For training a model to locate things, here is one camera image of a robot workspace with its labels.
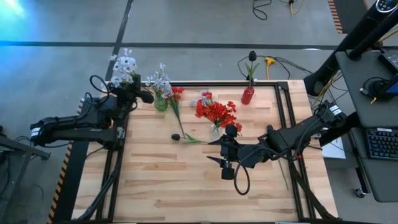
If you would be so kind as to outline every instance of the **wooden tabletop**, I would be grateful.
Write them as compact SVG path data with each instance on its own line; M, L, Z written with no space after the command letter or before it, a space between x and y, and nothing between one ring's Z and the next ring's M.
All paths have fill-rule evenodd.
M312 115L304 83L288 81L290 97L297 122ZM240 143L257 143L268 124L279 129L280 119L275 90L257 86L249 105L240 102L243 87L188 87L180 101L180 117L186 133L202 141L210 141L211 123L195 116L189 101L199 97L202 89L210 90L215 99L237 105L238 118L243 126ZM285 117L290 125L284 97ZM239 195L232 180L221 180L219 165L206 156L220 157L220 146L183 144L170 136L181 130L174 112L158 112L154 105L139 102L130 114L126 133L122 171L114 222L273 222L296 221L297 214L287 162L280 159L287 186L277 161L268 161L248 169L251 190ZM311 145L319 146L313 140ZM88 153L99 148L91 143ZM322 152L304 150L310 187L319 201L337 216L333 194L322 158ZM100 190L106 151L99 151L85 162L73 217L80 216ZM246 176L239 171L238 185L246 189ZM305 199L302 196L305 214ZM109 197L104 206L108 210Z

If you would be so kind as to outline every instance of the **black keyboard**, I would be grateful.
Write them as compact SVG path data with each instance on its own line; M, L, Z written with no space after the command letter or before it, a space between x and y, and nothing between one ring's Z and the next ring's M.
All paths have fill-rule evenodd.
M366 130L369 156L375 159L392 159L398 161L398 130L383 130Z

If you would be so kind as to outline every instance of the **concrete floor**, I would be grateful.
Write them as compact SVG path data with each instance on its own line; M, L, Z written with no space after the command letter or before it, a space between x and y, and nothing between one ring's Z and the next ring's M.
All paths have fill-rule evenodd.
M333 46L345 36L336 32L326 0L306 0L296 16L290 16L288 5L274 0L264 7L268 14L266 21L254 17L251 4L250 0L135 0L123 42L276 45L273 47L276 49L133 48L143 76L151 75L159 62L163 62L173 80L241 80L236 63L250 50L259 55L280 56L315 71L331 50L295 49L296 46ZM126 5L127 0L0 0L0 40L23 41L28 45L29 42L115 43ZM391 37L387 44L398 45L398 35ZM105 77L113 50L113 47L0 44L3 96L0 125L4 126L5 133L10 138L28 136L31 123L46 116L75 114L84 92L98 94L88 78L90 75ZM287 68L291 79L308 75L293 67ZM265 65L259 67L256 78L266 78ZM283 80L287 74L280 65L273 65L271 78ZM336 85L345 88L343 79ZM335 98L342 94L335 89L331 92ZM349 94L337 102L345 113L354 111ZM35 159L29 164L19 193L10 198L13 203L5 220L28 220L29 223L47 220L65 148L44 150L52 153L51 158ZM359 199L352 194L351 190L359 187L353 169L328 169L328 173L341 218L398 222L398 213L394 212L398 203L378 203L372 195ZM34 184L44 189L43 197Z

